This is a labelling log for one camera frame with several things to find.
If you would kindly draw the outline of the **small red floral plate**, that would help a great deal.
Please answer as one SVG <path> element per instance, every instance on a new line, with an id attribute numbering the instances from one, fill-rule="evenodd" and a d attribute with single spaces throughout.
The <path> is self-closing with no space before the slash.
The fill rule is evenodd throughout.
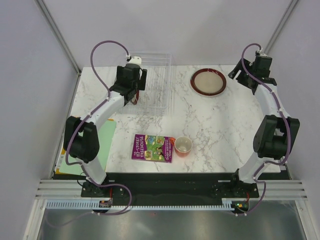
<path id="1" fill-rule="evenodd" d="M 137 105 L 138 104 L 138 100 L 139 100 L 139 91 L 136 92 L 136 94 L 134 95 L 134 97 L 131 99 L 131 103 L 133 105 Z"/>

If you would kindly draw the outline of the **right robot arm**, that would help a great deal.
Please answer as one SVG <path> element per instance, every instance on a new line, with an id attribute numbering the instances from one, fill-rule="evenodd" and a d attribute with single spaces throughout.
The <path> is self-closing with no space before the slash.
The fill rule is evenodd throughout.
<path id="1" fill-rule="evenodd" d="M 253 138 L 253 154 L 229 184 L 235 197 L 242 196 L 247 185 L 257 183 L 269 165 L 280 166 L 288 159 L 300 128 L 300 121 L 292 118 L 280 101 L 276 80 L 270 77 L 271 63 L 271 57 L 256 53 L 253 62 L 241 59 L 228 74 L 252 91 L 264 115 Z"/>

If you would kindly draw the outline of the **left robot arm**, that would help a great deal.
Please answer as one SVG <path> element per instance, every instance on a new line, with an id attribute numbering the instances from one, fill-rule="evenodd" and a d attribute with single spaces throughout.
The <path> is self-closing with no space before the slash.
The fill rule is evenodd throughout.
<path id="1" fill-rule="evenodd" d="M 115 82 L 102 102 L 87 115 L 69 116 L 66 120 L 63 140 L 65 163 L 81 166 L 87 179 L 93 183 L 92 191 L 99 197 L 109 193 L 110 185 L 104 181 L 107 174 L 98 159 L 98 130 L 115 112 L 133 100 L 138 91 L 145 90 L 147 72 L 138 62 L 130 61 L 125 66 L 118 66 Z"/>

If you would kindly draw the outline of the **dark rimmed cream plate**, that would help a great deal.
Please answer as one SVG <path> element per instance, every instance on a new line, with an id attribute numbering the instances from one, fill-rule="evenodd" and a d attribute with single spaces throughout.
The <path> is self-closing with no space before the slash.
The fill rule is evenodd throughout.
<path id="1" fill-rule="evenodd" d="M 213 97 L 221 94 L 227 87 L 225 76 L 213 68 L 197 70 L 190 79 L 191 88 L 205 97 Z"/>

